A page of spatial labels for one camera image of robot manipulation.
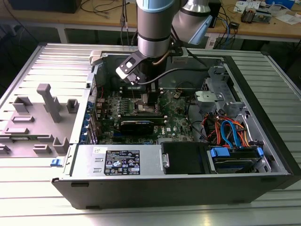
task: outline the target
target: blue cable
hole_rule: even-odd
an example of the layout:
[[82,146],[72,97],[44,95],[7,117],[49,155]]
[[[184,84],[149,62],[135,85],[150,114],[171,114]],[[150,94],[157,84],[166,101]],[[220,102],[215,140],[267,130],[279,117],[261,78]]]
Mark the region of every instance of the blue cable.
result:
[[228,25],[228,23],[227,23],[227,21],[225,19],[219,18],[219,17],[218,17],[218,19],[220,19],[221,21],[223,21],[225,23],[225,25],[227,26],[227,38],[226,38],[226,41],[225,41],[225,43],[224,43],[224,45],[222,47],[222,49],[224,49],[228,45],[227,42],[228,42],[228,38],[230,36],[230,28],[229,28],[229,25]]
[[237,147],[242,147],[242,146],[241,146],[241,143],[240,143],[240,140],[239,140],[239,138],[237,137],[237,132],[236,132],[235,125],[234,125],[231,121],[229,121],[229,120],[225,120],[225,121],[223,121],[222,124],[221,124],[221,135],[222,135],[223,140],[224,140],[227,144],[229,144],[230,148],[233,148],[232,143],[231,143],[231,142],[226,138],[226,136],[225,136],[224,127],[225,127],[225,124],[226,124],[226,123],[229,123],[230,126],[231,126],[231,128],[232,128],[232,131],[233,131],[233,137],[234,137],[234,141],[235,141],[235,145],[236,145]]

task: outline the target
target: blue latch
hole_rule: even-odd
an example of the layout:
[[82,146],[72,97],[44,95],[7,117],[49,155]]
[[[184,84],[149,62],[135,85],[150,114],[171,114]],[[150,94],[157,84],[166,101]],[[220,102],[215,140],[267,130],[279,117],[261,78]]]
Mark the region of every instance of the blue latch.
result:
[[230,156],[230,152],[226,147],[214,147],[210,150],[212,158],[216,156]]
[[263,156],[264,156],[264,153],[263,153],[263,150],[262,150],[261,147],[258,147],[258,148],[257,148],[257,151],[258,151],[258,154],[259,154],[260,157],[263,157]]
[[81,132],[82,132],[82,133],[86,133],[87,131],[88,131],[87,128],[81,128]]
[[86,120],[90,119],[90,115],[89,114],[85,114],[85,117],[84,117]]
[[88,107],[93,107],[93,105],[94,105],[94,104],[93,104],[92,102],[90,102],[90,101],[87,102],[87,106],[88,106]]
[[89,125],[89,122],[84,120],[83,124],[84,124],[84,126],[87,126],[87,125]]
[[62,160],[60,160],[60,159],[53,159],[52,161],[51,161],[51,164],[50,164],[50,166],[51,167],[61,167],[62,166],[62,164],[61,164],[61,162],[62,162]]
[[86,140],[87,136],[82,134],[82,135],[79,136],[79,138],[80,138],[81,140]]

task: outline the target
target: circuit board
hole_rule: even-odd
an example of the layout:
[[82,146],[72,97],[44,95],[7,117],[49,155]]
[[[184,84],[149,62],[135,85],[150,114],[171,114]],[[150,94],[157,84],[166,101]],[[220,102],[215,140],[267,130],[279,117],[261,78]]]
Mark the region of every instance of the circuit board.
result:
[[[185,97],[176,96],[175,91],[168,90],[158,99],[153,107],[141,107],[142,98],[123,98],[113,92],[105,97],[104,117],[99,120],[101,135],[99,144],[145,144],[155,145],[164,141],[193,141],[191,127],[185,118]],[[149,135],[123,135],[118,125],[124,120],[149,120],[155,122],[154,131]]]

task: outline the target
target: warning label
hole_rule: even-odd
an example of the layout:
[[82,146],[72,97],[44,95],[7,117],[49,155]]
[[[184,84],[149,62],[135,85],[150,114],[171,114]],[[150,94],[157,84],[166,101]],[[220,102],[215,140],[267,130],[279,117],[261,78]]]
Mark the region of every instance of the warning label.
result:
[[104,174],[140,175],[140,153],[135,151],[106,151]]

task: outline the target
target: robotic arm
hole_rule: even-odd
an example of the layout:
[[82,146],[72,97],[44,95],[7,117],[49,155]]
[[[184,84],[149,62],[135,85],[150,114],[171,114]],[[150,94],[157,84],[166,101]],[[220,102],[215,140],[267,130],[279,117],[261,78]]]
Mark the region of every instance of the robotic arm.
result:
[[[208,1],[137,0],[138,51],[116,69],[119,77],[135,85],[162,74],[172,48],[172,27],[181,41],[199,44],[212,20]],[[146,90],[148,104],[155,103],[158,81],[146,86]]]

